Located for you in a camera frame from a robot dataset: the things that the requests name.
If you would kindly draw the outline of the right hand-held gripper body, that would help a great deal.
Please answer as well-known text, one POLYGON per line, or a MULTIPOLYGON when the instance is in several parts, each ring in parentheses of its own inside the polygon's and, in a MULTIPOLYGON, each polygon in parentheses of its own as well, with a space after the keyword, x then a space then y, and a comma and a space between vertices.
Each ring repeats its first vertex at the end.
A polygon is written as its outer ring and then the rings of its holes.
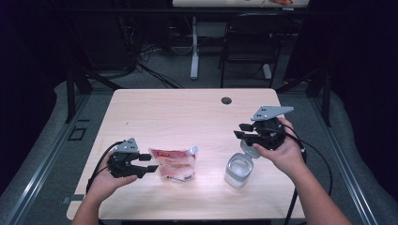
POLYGON ((293 107, 261 106, 251 117, 253 131, 250 138, 245 140, 248 145, 259 145, 275 150, 284 142, 284 128, 279 121, 281 115, 294 111, 293 107))

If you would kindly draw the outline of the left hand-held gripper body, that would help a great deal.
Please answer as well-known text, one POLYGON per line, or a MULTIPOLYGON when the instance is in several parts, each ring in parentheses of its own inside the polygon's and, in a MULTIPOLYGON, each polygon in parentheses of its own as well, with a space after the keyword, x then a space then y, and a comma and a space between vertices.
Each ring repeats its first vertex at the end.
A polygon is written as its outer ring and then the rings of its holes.
POLYGON ((115 178, 131 175, 143 178, 144 176, 140 175, 139 172, 140 168, 144 166, 131 164, 134 160, 139 160, 138 157, 140 155, 140 150, 134 138, 130 138, 117 144, 113 148, 113 153, 107 162, 111 175, 115 178))

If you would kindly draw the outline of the clear red printed plastic pouch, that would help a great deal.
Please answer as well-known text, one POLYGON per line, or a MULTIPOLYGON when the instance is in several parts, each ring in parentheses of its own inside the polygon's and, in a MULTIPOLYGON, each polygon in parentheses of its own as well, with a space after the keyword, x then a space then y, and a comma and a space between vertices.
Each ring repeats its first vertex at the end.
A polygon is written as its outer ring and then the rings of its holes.
POLYGON ((159 164, 161 177, 177 182, 193 179, 198 152, 197 146, 184 150, 150 149, 150 154, 159 164))

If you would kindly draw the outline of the clear jar with white lid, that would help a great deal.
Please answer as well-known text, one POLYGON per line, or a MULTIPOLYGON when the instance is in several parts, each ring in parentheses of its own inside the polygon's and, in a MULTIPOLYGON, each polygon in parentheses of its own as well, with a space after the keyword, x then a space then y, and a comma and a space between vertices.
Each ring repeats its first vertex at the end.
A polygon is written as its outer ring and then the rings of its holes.
POLYGON ((235 153, 226 164, 224 180, 233 188, 242 188, 252 173, 254 158, 260 154, 244 141, 240 142, 242 153, 235 153))

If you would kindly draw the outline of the person's left hand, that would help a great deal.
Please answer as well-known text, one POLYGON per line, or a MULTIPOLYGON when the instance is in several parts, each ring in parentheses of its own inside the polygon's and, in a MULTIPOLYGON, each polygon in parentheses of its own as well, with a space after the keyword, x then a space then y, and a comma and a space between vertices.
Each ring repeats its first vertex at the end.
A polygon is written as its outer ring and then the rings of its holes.
POLYGON ((91 202, 101 203, 110 197, 118 188, 129 185, 138 179, 136 175, 114 178, 108 171, 107 164, 112 153, 113 152, 110 152, 104 157, 95 173, 91 187, 86 194, 86 198, 91 202))

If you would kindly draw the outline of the person's right hand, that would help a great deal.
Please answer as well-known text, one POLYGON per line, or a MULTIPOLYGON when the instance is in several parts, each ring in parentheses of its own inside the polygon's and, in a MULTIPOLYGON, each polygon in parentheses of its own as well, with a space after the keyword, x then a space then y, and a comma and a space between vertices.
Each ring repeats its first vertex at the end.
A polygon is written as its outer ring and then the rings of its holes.
POLYGON ((269 159, 280 171, 293 179, 296 176, 303 175, 307 166, 301 155, 301 148, 297 143, 297 135, 294 132, 292 124, 285 118, 279 117, 287 136, 284 142, 276 150, 267 148, 255 143, 253 148, 264 158, 269 159))

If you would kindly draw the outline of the grey tape piece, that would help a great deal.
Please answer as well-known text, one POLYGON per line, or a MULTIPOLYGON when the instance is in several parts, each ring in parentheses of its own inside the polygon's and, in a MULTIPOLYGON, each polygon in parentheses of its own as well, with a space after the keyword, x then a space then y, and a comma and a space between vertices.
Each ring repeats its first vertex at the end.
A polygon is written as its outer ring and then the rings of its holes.
POLYGON ((70 204, 71 202, 81 201, 84 198, 84 194, 73 194, 64 197, 61 201, 63 204, 70 204))

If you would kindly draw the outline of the black metal stand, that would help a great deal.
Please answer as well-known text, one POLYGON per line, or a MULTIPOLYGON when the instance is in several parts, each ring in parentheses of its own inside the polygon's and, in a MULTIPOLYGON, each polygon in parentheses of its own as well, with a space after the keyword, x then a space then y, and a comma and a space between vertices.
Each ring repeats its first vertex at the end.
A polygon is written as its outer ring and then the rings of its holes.
POLYGON ((120 85, 100 76, 92 69, 88 69, 86 67, 71 68, 67 73, 66 79, 68 103, 68 116, 66 119, 66 124, 69 123, 76 114, 75 87, 77 87, 83 95, 90 95, 93 91, 93 87, 88 79, 94 79, 113 90, 121 89, 120 85))
POLYGON ((305 75, 294 79, 291 82, 283 85, 276 89, 278 94, 287 92, 288 90, 294 88, 295 86, 309 81, 309 85, 305 91, 308 98, 316 98, 319 93, 322 93, 321 101, 321 117, 325 124, 330 127, 331 123, 329 120, 329 110, 330 110, 330 97, 331 97, 331 67, 320 67, 316 68, 305 75))

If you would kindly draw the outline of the black folding chair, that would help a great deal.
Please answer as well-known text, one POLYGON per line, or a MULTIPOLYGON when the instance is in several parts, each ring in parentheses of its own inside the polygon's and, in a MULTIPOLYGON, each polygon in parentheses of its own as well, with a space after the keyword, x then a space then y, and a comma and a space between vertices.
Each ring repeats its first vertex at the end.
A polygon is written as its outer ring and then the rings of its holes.
POLYGON ((233 17, 223 32, 219 61, 221 87, 224 84, 225 64, 256 64, 262 70, 272 65, 268 87, 274 83, 283 41, 293 27, 293 20, 278 13, 242 13, 233 17))

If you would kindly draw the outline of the white table leg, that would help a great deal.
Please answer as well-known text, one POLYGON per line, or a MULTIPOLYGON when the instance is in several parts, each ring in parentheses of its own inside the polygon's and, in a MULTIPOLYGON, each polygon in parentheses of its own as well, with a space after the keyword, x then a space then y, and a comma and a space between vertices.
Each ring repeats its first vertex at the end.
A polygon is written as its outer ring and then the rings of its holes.
POLYGON ((192 80, 198 78, 199 68, 199 52, 198 52, 198 37, 197 37, 197 21, 196 18, 192 18, 192 57, 191 57, 191 75, 192 80))

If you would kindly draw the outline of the light wooden background table top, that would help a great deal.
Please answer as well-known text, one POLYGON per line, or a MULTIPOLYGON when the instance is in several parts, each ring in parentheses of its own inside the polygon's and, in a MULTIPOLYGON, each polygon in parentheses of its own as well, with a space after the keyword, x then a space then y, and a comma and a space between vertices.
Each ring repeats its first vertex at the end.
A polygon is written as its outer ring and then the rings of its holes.
POLYGON ((172 0, 173 7, 180 8, 306 8, 311 0, 293 0, 284 6, 269 0, 172 0))

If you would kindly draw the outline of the aluminium floor rail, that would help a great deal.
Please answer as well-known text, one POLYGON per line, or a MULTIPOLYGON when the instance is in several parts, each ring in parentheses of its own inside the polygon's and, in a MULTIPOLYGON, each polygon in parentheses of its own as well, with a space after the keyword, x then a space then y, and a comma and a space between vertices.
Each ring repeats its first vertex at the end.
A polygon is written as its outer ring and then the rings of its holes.
POLYGON ((89 96, 78 97, 68 123, 67 101, 58 97, 54 110, 31 151, 0 196, 0 225, 21 225, 61 153, 61 146, 73 130, 89 96))
POLYGON ((361 188, 355 174, 353 174, 352 168, 348 163, 348 160, 344 154, 343 148, 339 144, 332 127, 329 127, 323 119, 321 113, 321 105, 316 98, 309 98, 309 102, 315 111, 315 117, 321 124, 321 127, 326 132, 328 140, 332 147, 332 154, 334 161, 338 167, 340 175, 344 179, 345 186, 350 194, 350 197, 355 204, 357 211, 360 215, 363 225, 379 225, 375 215, 364 195, 363 189, 361 188))

